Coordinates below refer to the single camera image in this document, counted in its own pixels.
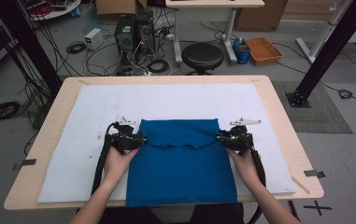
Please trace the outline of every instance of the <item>white desk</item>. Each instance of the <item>white desk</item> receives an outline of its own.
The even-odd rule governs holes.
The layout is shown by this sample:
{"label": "white desk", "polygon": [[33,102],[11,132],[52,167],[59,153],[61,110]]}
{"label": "white desk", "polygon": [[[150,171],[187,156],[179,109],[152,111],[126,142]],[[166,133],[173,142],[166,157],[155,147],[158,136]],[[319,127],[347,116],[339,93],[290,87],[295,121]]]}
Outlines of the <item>white desk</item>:
{"label": "white desk", "polygon": [[233,30],[235,13],[237,7],[263,7],[264,2],[263,0],[196,0],[196,1],[172,1],[166,0],[166,5],[168,7],[176,8],[175,11],[175,39],[174,39],[174,49],[175,49],[175,60],[177,63],[181,63],[181,50],[180,50],[180,43],[179,43],[179,32],[178,32],[178,22],[181,20],[181,11],[186,10],[189,8],[191,9],[191,13],[195,15],[195,18],[198,21],[203,21],[202,15],[203,13],[210,14],[212,21],[218,21],[220,17],[218,17],[219,12],[213,11],[212,13],[209,12],[212,8],[230,8],[229,15],[227,17],[223,17],[222,21],[228,21],[228,28],[226,35],[223,35],[222,41],[223,45],[225,46],[229,59],[230,64],[236,63],[236,56],[233,52],[233,48],[230,42],[231,32]]}
{"label": "white desk", "polygon": [[[264,110],[275,132],[278,145],[295,183],[296,192],[276,195],[279,200],[316,199],[323,196],[317,177],[307,177],[305,170],[312,170],[311,163],[289,121],[278,96],[266,76],[176,76],[176,77],[70,77],[58,93],[46,120],[29,152],[27,160],[36,159],[36,164],[25,165],[15,180],[5,201],[7,210],[31,210],[45,208],[77,208],[80,203],[38,203],[53,151],[58,145],[67,118],[70,115],[78,92],[83,85],[152,85],[192,83],[253,83],[263,103]],[[240,202],[254,201],[252,196],[239,197]],[[108,206],[122,206],[125,201],[110,201]]]}

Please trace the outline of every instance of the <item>table leg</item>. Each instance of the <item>table leg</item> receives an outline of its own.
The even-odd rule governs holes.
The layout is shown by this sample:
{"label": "table leg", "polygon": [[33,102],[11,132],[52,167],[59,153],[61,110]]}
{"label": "table leg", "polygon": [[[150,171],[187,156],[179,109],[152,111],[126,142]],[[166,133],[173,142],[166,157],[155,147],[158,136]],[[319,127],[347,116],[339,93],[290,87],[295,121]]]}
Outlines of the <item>table leg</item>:
{"label": "table leg", "polygon": [[231,9],[230,18],[228,20],[227,34],[222,36],[222,41],[223,41],[224,47],[227,50],[228,57],[230,59],[230,64],[236,63],[236,56],[233,51],[233,46],[231,45],[231,42],[230,42],[230,36],[231,36],[231,32],[233,30],[233,25],[234,25],[235,13],[236,13],[236,8],[233,7]]}
{"label": "table leg", "polygon": [[175,50],[175,61],[177,64],[181,64],[181,50],[180,42],[178,39],[178,9],[175,9],[175,38],[174,38],[174,50]]}

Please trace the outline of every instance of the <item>black stool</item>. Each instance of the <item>black stool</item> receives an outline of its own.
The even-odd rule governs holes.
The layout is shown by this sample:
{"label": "black stool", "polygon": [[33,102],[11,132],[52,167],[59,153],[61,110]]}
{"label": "black stool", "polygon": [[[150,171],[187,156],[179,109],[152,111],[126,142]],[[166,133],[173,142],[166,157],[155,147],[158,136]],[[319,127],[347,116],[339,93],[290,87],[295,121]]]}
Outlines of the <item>black stool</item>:
{"label": "black stool", "polygon": [[186,76],[195,73],[198,75],[210,75],[206,70],[213,70],[219,67],[224,60],[224,56],[223,52],[213,45],[193,44],[181,52],[181,59],[195,70],[186,74]]}

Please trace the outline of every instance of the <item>blue towel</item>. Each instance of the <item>blue towel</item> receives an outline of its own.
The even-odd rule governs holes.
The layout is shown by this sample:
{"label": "blue towel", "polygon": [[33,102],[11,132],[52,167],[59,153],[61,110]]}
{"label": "blue towel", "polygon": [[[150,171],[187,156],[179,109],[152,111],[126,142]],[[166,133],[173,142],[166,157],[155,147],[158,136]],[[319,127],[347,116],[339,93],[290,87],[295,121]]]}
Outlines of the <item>blue towel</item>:
{"label": "blue towel", "polygon": [[131,161],[126,205],[236,203],[217,119],[142,120],[148,142]]}

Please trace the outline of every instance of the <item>white sheet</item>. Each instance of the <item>white sheet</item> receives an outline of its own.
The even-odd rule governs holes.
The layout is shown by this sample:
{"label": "white sheet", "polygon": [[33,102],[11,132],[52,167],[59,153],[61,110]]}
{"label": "white sheet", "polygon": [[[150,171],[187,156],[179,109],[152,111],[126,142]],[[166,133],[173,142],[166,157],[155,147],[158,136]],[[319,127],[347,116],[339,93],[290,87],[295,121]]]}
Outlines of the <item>white sheet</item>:
{"label": "white sheet", "polygon": [[[39,203],[85,202],[90,198],[93,176],[107,126],[125,117],[142,119],[219,119],[221,129],[230,121],[259,119],[249,125],[256,149],[262,155],[270,192],[295,193],[295,187],[277,140],[253,84],[171,84],[83,86],[65,124],[47,171]],[[250,195],[234,164],[238,195]],[[127,174],[112,200],[125,200]]]}

